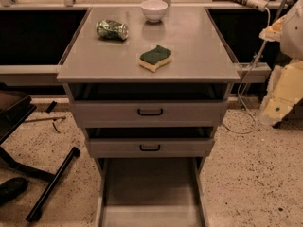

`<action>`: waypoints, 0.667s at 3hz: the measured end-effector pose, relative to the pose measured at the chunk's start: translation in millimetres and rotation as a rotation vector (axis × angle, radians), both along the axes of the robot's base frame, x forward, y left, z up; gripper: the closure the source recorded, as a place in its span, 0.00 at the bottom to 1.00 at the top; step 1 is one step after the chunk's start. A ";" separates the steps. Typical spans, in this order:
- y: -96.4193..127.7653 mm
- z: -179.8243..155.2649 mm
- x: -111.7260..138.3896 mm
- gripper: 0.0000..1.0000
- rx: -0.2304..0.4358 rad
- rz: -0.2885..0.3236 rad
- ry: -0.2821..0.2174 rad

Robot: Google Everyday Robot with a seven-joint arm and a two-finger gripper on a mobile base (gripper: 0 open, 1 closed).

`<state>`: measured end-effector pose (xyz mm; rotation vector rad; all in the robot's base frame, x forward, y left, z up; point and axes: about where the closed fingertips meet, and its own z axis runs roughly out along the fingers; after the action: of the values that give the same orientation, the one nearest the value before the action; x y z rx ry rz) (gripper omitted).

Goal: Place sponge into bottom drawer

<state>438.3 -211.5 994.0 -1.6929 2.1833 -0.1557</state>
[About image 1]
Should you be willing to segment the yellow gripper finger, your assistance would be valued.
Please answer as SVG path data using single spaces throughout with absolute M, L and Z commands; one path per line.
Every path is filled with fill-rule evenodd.
M 260 105 L 259 121 L 274 126 L 303 99 L 303 61 L 276 65 L 270 75 L 267 95 Z
M 267 42 L 282 42 L 286 39 L 284 28 L 285 28 L 285 20 L 286 15 L 278 18 L 275 22 L 273 22 L 270 26 L 264 28 L 259 37 Z

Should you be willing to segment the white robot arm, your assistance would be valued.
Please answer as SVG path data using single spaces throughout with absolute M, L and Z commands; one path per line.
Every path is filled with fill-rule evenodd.
M 275 66 L 260 106 L 259 120 L 274 126 L 303 99 L 303 0 L 297 0 L 286 15 L 259 36 L 265 41 L 280 42 L 280 51 L 291 58 L 284 67 Z

